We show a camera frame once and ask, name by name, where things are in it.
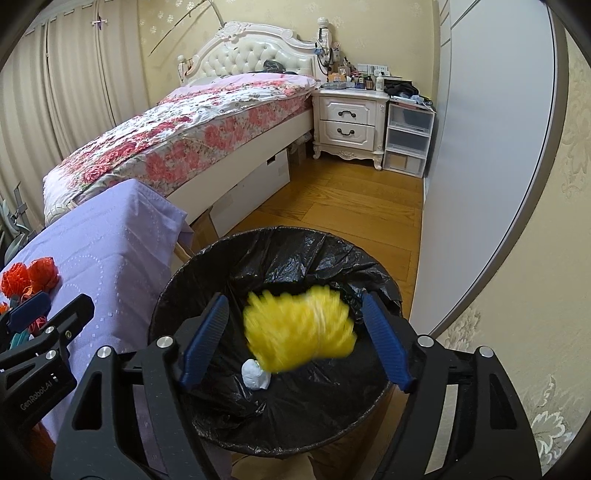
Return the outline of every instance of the yellow object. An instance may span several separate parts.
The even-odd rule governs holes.
[[[312,287],[302,295],[248,296],[244,329],[261,368],[278,373],[315,358],[343,358],[353,351],[357,336],[349,307],[328,286]]]

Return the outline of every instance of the orange flower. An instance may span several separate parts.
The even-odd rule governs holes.
[[[49,293],[60,281],[57,267],[52,257],[43,257],[33,260],[28,268],[31,279],[32,294],[44,291]]]
[[[0,290],[9,299],[13,295],[22,297],[25,290],[31,285],[31,279],[24,263],[15,263],[2,274]]]

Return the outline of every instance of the floral bedding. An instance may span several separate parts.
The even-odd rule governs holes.
[[[48,173],[43,186],[46,224],[131,178],[168,196],[300,112],[315,85],[305,76],[247,73],[175,90]]]

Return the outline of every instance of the white bottle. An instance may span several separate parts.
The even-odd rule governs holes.
[[[379,77],[375,79],[375,91],[376,92],[383,92],[384,91],[384,73],[379,72]]]

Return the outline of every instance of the nightstand top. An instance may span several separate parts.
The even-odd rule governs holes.
[[[381,100],[386,101],[390,99],[390,95],[384,92],[376,92],[375,90],[362,90],[360,88],[347,88],[344,90],[329,90],[319,88],[312,92],[312,95],[327,96],[327,97],[343,97],[343,98],[362,98],[365,100]]]

